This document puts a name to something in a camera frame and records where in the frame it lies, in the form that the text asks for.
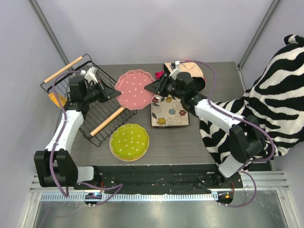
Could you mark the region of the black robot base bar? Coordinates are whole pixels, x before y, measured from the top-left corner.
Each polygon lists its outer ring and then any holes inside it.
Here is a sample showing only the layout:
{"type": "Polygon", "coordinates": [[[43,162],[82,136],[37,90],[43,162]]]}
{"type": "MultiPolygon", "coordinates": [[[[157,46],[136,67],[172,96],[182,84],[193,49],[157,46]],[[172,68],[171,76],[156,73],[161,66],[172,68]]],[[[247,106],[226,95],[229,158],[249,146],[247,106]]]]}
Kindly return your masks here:
{"type": "Polygon", "coordinates": [[[224,178],[214,164],[98,166],[98,181],[109,188],[123,184],[121,194],[207,194],[213,189],[241,189],[239,174],[224,178]]]}

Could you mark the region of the orange dotted round plate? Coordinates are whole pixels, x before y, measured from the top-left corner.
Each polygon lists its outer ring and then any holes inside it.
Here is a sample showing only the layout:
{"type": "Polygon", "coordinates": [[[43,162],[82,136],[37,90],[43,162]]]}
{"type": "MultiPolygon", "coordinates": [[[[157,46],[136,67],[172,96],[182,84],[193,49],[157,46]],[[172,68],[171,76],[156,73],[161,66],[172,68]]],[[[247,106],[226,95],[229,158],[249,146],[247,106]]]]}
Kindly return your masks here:
{"type": "Polygon", "coordinates": [[[146,152],[148,151],[148,148],[146,148],[146,149],[144,150],[144,152],[143,152],[141,155],[138,155],[138,156],[136,156],[136,157],[133,158],[133,159],[121,158],[121,157],[119,157],[118,155],[116,155],[116,154],[114,153],[114,149],[113,149],[113,147],[112,147],[112,145],[111,145],[111,142],[112,142],[112,137],[111,137],[110,140],[109,140],[109,147],[110,147],[110,151],[111,151],[112,155],[113,155],[115,158],[117,158],[117,159],[119,159],[119,160],[121,160],[121,161],[123,161],[123,162],[134,162],[134,161],[136,161],[136,160],[142,158],[142,157],[146,154],[146,152]]]}

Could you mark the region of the pink dotted round plate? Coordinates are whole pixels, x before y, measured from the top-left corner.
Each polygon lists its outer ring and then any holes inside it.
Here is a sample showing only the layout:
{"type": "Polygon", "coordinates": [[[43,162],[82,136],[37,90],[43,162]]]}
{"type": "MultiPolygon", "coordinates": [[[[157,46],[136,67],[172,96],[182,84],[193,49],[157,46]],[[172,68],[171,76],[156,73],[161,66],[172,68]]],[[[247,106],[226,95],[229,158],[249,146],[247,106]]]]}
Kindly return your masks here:
{"type": "Polygon", "coordinates": [[[150,73],[141,69],[130,70],[119,77],[115,90],[121,94],[116,97],[119,104],[129,110],[143,109],[149,105],[154,93],[145,89],[145,86],[155,82],[150,73]]]}

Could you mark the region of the green dotted round plate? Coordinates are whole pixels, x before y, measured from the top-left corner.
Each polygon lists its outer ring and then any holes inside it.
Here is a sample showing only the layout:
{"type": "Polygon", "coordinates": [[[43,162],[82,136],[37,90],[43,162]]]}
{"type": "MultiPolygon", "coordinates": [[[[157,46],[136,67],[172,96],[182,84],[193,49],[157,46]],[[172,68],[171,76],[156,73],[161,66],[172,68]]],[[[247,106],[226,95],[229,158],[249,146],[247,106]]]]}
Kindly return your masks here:
{"type": "Polygon", "coordinates": [[[119,127],[112,135],[114,153],[142,153],[149,147],[149,136],[145,128],[128,123],[119,127]]]}

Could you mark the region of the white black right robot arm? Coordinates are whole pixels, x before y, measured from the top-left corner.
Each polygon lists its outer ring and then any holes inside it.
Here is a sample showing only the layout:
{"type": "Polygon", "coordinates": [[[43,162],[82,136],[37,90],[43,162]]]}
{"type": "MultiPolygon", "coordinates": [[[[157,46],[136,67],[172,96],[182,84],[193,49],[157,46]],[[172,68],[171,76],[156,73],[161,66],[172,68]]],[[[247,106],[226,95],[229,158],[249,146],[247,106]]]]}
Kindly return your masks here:
{"type": "Polygon", "coordinates": [[[263,150],[265,137],[254,116],[244,118],[209,102],[198,92],[198,84],[190,73],[181,72],[175,78],[163,74],[145,89],[162,97],[171,95],[180,99],[187,112],[210,121],[228,135],[230,155],[219,165],[219,173],[214,176],[216,185],[224,188],[231,183],[231,176],[263,150]]]}

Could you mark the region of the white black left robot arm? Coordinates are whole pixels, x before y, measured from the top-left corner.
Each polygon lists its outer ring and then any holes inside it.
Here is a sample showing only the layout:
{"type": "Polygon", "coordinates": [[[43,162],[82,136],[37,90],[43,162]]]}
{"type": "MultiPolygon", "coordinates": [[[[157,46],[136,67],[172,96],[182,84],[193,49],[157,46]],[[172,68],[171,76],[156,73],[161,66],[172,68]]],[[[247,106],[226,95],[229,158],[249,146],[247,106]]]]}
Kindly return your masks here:
{"type": "Polygon", "coordinates": [[[84,123],[90,104],[96,101],[105,103],[120,93],[105,85],[97,78],[95,68],[81,70],[79,76],[69,81],[69,99],[61,103],[60,95],[54,97],[62,109],[61,122],[50,143],[42,151],[36,151],[34,163],[38,180],[43,188],[74,187],[85,182],[90,189],[101,186],[102,178],[96,166],[76,166],[71,149],[76,134],[84,123]]]}

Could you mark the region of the cream flower square plate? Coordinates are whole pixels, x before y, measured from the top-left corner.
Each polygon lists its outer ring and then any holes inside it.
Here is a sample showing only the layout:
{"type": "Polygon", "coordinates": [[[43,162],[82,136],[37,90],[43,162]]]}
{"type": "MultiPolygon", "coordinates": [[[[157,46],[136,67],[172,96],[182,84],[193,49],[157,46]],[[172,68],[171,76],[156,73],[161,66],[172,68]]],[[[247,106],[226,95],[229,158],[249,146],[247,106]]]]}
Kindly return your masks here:
{"type": "Polygon", "coordinates": [[[189,126],[188,112],[182,107],[181,100],[169,95],[155,95],[151,103],[151,127],[186,127],[189,126]]]}

